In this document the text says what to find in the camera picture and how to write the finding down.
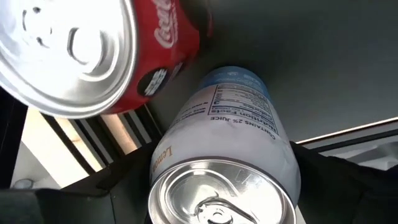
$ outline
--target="pull tab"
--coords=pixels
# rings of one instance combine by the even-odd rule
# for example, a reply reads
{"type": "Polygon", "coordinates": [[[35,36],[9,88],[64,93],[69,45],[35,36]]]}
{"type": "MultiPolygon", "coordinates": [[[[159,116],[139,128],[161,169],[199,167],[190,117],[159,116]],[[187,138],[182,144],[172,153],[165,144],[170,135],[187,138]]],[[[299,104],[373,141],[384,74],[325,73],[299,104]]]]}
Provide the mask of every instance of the pull tab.
{"type": "Polygon", "coordinates": [[[257,224],[250,214],[241,210],[233,203],[219,197],[212,197],[201,201],[196,209],[195,215],[201,223],[208,224],[232,224],[250,223],[257,224]]]}

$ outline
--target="can lid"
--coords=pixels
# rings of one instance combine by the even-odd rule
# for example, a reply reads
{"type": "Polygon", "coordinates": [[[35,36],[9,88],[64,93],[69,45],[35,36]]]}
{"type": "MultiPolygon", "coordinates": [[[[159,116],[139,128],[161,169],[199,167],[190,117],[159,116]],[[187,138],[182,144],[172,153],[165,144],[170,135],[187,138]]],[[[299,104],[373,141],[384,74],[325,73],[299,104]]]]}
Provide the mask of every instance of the can lid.
{"type": "Polygon", "coordinates": [[[149,196],[149,215],[160,223],[295,223],[294,206],[272,179],[224,160],[186,162],[163,173],[149,196]]]}
{"type": "Polygon", "coordinates": [[[130,1],[0,0],[0,85],[47,114],[96,115],[136,61],[130,1]]]}

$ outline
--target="white can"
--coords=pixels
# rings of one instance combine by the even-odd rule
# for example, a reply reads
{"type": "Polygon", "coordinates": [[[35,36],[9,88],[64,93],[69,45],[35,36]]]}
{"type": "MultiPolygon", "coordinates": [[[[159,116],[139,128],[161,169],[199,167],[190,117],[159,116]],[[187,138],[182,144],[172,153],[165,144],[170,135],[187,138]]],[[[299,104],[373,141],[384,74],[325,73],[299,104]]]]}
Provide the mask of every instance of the white can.
{"type": "Polygon", "coordinates": [[[212,71],[150,169],[154,224],[296,222],[297,161],[265,84],[249,70],[212,71]]]}

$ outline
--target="coca-cola logo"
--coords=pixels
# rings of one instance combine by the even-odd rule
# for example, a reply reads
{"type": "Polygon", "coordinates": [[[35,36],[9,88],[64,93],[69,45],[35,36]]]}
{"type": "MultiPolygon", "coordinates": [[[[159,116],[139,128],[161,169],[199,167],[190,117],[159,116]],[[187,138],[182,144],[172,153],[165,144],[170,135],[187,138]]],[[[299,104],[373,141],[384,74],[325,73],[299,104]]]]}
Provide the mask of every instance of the coca-cola logo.
{"type": "Polygon", "coordinates": [[[175,41],[174,34],[174,16],[173,4],[171,0],[152,0],[156,5],[157,17],[159,18],[159,26],[155,29],[154,35],[158,43],[166,49],[171,48],[175,41]]]}

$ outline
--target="aluminum can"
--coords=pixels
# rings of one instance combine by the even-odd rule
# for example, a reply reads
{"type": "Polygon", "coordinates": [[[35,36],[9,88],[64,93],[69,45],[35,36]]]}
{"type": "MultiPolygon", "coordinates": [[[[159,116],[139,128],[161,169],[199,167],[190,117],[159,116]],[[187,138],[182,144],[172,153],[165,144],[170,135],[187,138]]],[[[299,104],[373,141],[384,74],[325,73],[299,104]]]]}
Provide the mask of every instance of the aluminum can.
{"type": "Polygon", "coordinates": [[[0,85],[54,116],[86,118],[137,108],[200,46],[199,31],[178,0],[0,5],[0,85]]]}
{"type": "Polygon", "coordinates": [[[296,223],[297,161],[265,84],[249,70],[210,72],[150,171],[154,224],[296,223]]]}

